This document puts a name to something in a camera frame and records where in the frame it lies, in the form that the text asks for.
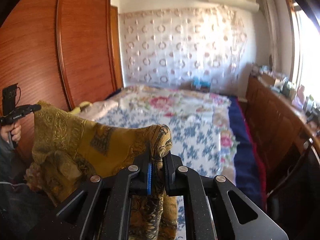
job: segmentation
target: navy blue blanket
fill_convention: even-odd
[[[237,153],[234,158],[236,185],[259,208],[264,210],[265,193],[261,190],[263,189],[262,184],[265,183],[265,180],[261,177],[264,168],[255,152],[255,146],[252,143],[250,132],[247,131],[237,98],[229,97],[229,99],[231,100],[229,108],[230,127],[236,136],[236,140],[240,143],[237,146]]]

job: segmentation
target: black chair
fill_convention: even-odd
[[[320,239],[320,159],[311,143],[270,193],[267,209],[289,240]]]

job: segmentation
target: wooden cabinet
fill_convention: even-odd
[[[245,117],[257,152],[265,164],[267,190],[270,191],[286,176],[287,169],[295,165],[309,138],[320,153],[320,139],[316,136],[316,125],[306,124],[304,113],[257,78],[249,77],[246,99]]]
[[[267,175],[285,157],[301,127],[300,120],[279,96],[256,78],[249,78],[246,119]]]
[[[104,100],[116,90],[109,21],[110,0],[21,0],[0,28],[0,91],[18,83],[19,104],[42,99],[66,111]],[[21,122],[28,161],[34,117]]]
[[[109,0],[59,0],[59,49],[71,107],[115,90]]]

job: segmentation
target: pillow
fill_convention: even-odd
[[[76,114],[76,116],[90,121],[95,121],[103,117],[114,107],[118,107],[118,102],[113,100],[98,101],[82,109],[80,113]]]

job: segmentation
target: paisley fabric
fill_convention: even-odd
[[[116,128],[81,119],[43,101],[39,104],[42,109],[35,113],[33,166],[39,167],[40,188],[54,204],[66,199],[93,174],[115,175],[132,164],[149,144],[154,166],[151,195],[133,198],[129,239],[175,238],[176,199],[164,197],[162,174],[162,158],[172,147],[166,125]]]

